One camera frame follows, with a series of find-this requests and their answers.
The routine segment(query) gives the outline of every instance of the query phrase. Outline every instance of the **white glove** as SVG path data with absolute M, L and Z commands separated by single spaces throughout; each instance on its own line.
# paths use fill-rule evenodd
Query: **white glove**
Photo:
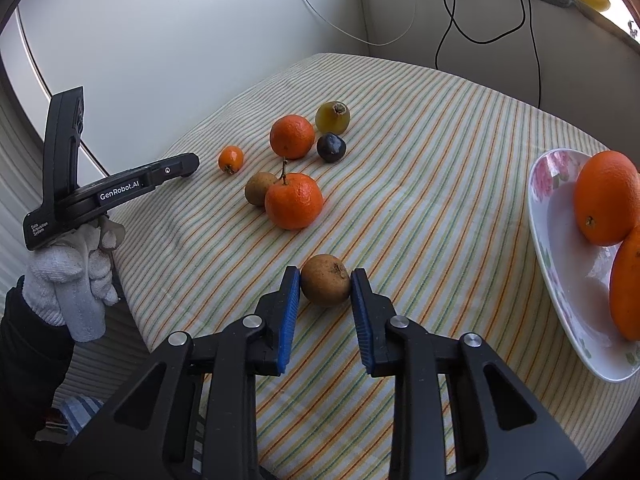
M 111 260 L 124 239 L 124 227 L 101 217 L 99 227 L 84 224 L 33 251 L 22 296 L 31 310 L 53 326 L 66 324 L 77 342 L 104 335 L 104 305 L 118 301 Z

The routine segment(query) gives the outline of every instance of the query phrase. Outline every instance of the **black cable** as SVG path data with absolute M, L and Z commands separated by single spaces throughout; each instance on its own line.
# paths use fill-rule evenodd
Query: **black cable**
M 542 104 L 542 70 L 540 70 L 540 58 L 538 57 L 538 46 L 536 45 L 536 37 L 533 35 L 533 12 L 531 10 L 531 0 L 529 1 L 529 30 L 531 31 L 531 43 L 533 43 L 533 53 L 536 55 L 536 63 L 538 64 L 538 109 Z
M 456 12 L 456 0 L 453 0 L 453 12 Z M 439 70 L 438 68 L 438 56 L 440 55 L 440 49 L 442 48 L 442 45 L 444 44 L 444 40 L 447 39 L 447 36 L 449 35 L 449 31 L 451 30 L 451 27 L 453 26 L 453 14 L 449 13 L 449 27 L 447 27 L 447 30 L 444 33 L 444 36 L 442 37 L 442 39 L 440 40 L 440 44 L 438 45 L 438 48 L 436 50 L 436 57 L 435 57 L 435 67 L 436 70 Z
M 458 25 L 458 22 L 456 21 L 456 19 L 454 17 L 454 14 L 453 14 L 452 10 L 449 9 L 449 5 L 447 4 L 447 0 L 442 0 L 442 1 L 444 2 L 444 8 L 447 9 L 447 14 L 453 20 L 453 24 L 456 26 L 456 29 L 458 30 L 458 32 L 460 34 L 462 34 L 462 36 L 464 36 L 464 38 L 466 38 L 467 40 L 471 41 L 471 43 L 475 43 L 475 44 L 478 44 L 478 45 L 486 45 L 486 44 L 490 44 L 490 43 L 495 43 L 495 41 L 501 40 L 505 36 L 508 36 L 509 34 L 513 34 L 514 32 L 520 30 L 524 26 L 525 22 L 527 21 L 527 14 L 526 14 L 525 9 L 524 9 L 524 0 L 520 0 L 520 8 L 522 9 L 522 21 L 518 25 L 513 27 L 511 30 L 508 30 L 507 32 L 504 32 L 504 33 L 500 34 L 499 36 L 496 36 L 495 38 L 491 38 L 490 40 L 486 40 L 486 41 L 474 40 L 473 38 L 470 38 L 468 35 L 466 35 L 462 31 L 462 29 L 460 28 L 460 26 Z
M 440 44 L 438 45 L 438 48 L 436 50 L 436 56 L 435 56 L 435 60 L 434 60 L 434 65 L 436 67 L 436 69 L 438 70 L 438 56 L 440 55 L 440 51 L 442 49 L 442 45 L 444 44 L 445 39 L 447 38 L 447 36 L 449 35 L 449 32 L 451 30 L 451 27 L 453 25 L 456 26 L 456 29 L 458 30 L 458 32 L 466 39 L 471 41 L 472 43 L 475 44 L 490 44 L 490 43 L 495 43 L 495 41 L 501 40 L 502 38 L 508 36 L 509 34 L 513 34 L 514 32 L 520 30 L 525 22 L 527 21 L 527 15 L 525 12 L 525 7 L 524 7 L 524 1 L 520 0 L 520 7 L 522 8 L 522 21 L 516 26 L 513 27 L 511 30 L 508 30 L 507 32 L 504 32 L 502 34 L 500 34 L 499 36 L 496 36 L 495 38 L 492 38 L 490 40 L 486 40 L 486 41 L 479 41 L 479 40 L 474 40 L 473 38 L 469 37 L 467 34 L 465 34 L 462 29 L 460 29 L 460 26 L 458 25 L 458 22 L 455 19 L 455 12 L 456 12 L 456 0 L 452 0 L 452 6 L 451 9 L 449 9 L 449 5 L 447 3 L 447 0 L 442 0 L 444 3 L 444 7 L 447 11 L 447 14 L 449 15 L 449 26 L 447 27 L 447 30 L 445 31 L 442 39 L 440 40 Z M 528 0 L 529 3 L 529 30 L 531 32 L 531 41 L 533 43 L 533 51 L 536 55 L 536 63 L 538 65 L 538 108 L 540 108 L 541 102 L 542 102 L 542 75 L 541 75 L 541 69 L 540 69 L 540 58 L 538 57 L 538 47 L 536 45 L 536 38 L 534 36 L 533 33 L 533 20 L 532 20 L 532 11 L 531 11 L 531 0 Z

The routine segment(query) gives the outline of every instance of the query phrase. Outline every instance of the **leaf stem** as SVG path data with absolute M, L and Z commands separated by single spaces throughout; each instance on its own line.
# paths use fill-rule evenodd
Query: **leaf stem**
M 280 178 L 282 179 L 282 183 L 286 186 L 287 185 L 287 158 L 286 157 L 282 159 L 282 174 L 280 175 Z

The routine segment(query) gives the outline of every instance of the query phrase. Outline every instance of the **floral pattern plate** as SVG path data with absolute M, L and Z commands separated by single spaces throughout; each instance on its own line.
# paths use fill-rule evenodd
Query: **floral pattern plate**
M 625 340 L 609 313 L 609 276 L 618 247 L 591 245 L 575 224 L 575 181 L 589 158 L 575 150 L 540 156 L 527 185 L 529 225 L 567 337 L 589 370 L 617 383 L 640 368 L 640 343 Z

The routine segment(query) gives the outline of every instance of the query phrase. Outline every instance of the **small orange fruit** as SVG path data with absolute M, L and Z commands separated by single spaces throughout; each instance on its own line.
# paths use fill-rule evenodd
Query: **small orange fruit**
M 304 117 L 286 115 L 273 123 L 269 142 L 276 155 L 284 158 L 302 158 L 316 140 L 313 126 Z
M 613 260 L 609 308 L 622 335 L 640 340 L 640 226 L 631 230 Z
M 593 155 L 578 175 L 575 220 L 592 244 L 619 244 L 640 219 L 640 180 L 634 164 L 619 152 Z
M 302 229 L 322 211 L 322 192 L 310 176 L 288 173 L 272 184 L 264 197 L 267 216 L 283 229 Z
M 218 165 L 222 171 L 233 175 L 240 171 L 244 162 L 244 153 L 237 146 L 227 146 L 218 157 Z

